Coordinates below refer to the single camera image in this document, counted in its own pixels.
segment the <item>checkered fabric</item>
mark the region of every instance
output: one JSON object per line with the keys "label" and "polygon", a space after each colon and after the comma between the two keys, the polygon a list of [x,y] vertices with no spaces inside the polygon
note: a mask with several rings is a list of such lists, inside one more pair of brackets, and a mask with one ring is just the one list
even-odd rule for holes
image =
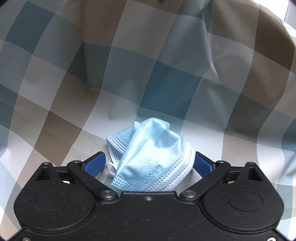
{"label": "checkered fabric", "polygon": [[110,161],[106,136],[157,117],[214,161],[256,162],[285,204],[278,229],[295,238],[295,45],[252,0],[8,0],[0,235],[20,229],[13,203],[42,162]]}

